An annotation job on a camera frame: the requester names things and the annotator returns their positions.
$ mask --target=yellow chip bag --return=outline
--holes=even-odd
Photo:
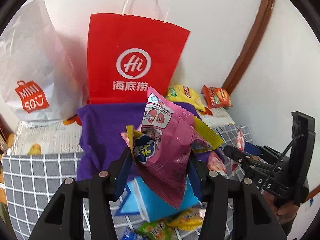
[[[165,97],[171,102],[184,102],[189,103],[195,109],[205,112],[204,105],[197,92],[194,89],[182,85],[173,85],[168,88],[168,93]]]
[[[178,228],[185,231],[193,231],[202,226],[203,218],[199,215],[201,209],[189,208],[183,211],[176,219],[167,225],[172,228]]]

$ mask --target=white wall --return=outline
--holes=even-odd
[[[165,2],[159,1],[156,18],[163,18]],[[85,80],[90,14],[120,13],[123,0],[45,0],[45,3],[71,60],[82,69]],[[167,21],[191,31],[173,82],[198,91],[203,84],[221,86],[242,49],[259,4],[260,0],[170,0]],[[134,0],[128,8],[127,13],[152,17],[154,0]],[[14,130],[16,120],[11,120],[8,110],[0,107],[0,113]]]
[[[283,151],[291,141],[291,112],[316,119],[316,141],[308,173],[310,190],[320,184],[320,43],[289,0],[276,0],[258,51],[231,95],[228,112],[247,125],[258,145]],[[300,208],[288,239],[304,234],[320,207]]]

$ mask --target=metal screw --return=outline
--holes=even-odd
[[[67,184],[67,185],[71,184],[72,182],[73,182],[73,178],[66,178],[64,180],[64,183]]]
[[[216,171],[209,171],[209,176],[210,177],[217,177],[218,173]]]
[[[249,179],[249,178],[245,178],[245,179],[243,180],[243,182],[244,182],[245,184],[247,184],[247,185],[250,185],[250,184],[252,183],[252,180]]]
[[[102,177],[102,178],[104,178],[104,177],[106,177],[106,176],[108,176],[108,172],[107,171],[101,171],[100,173],[99,173],[99,176],[100,177]]]

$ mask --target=human hand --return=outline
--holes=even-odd
[[[287,203],[283,204],[279,209],[274,205],[275,196],[269,192],[264,191],[263,196],[267,201],[269,207],[271,208],[275,217],[279,220],[281,225],[293,220],[297,215],[299,207],[293,204],[293,201],[290,200]]]

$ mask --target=purple cloth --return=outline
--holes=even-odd
[[[176,103],[199,117],[193,105]],[[126,132],[126,125],[135,128],[142,122],[145,103],[123,103],[86,105],[77,110],[82,122],[82,135],[80,146],[85,152],[77,169],[77,180],[91,179],[100,171],[109,168],[112,161],[118,160],[127,147],[120,135]],[[207,161],[209,153],[197,154],[198,159]],[[138,176],[134,164],[129,173],[128,180]]]

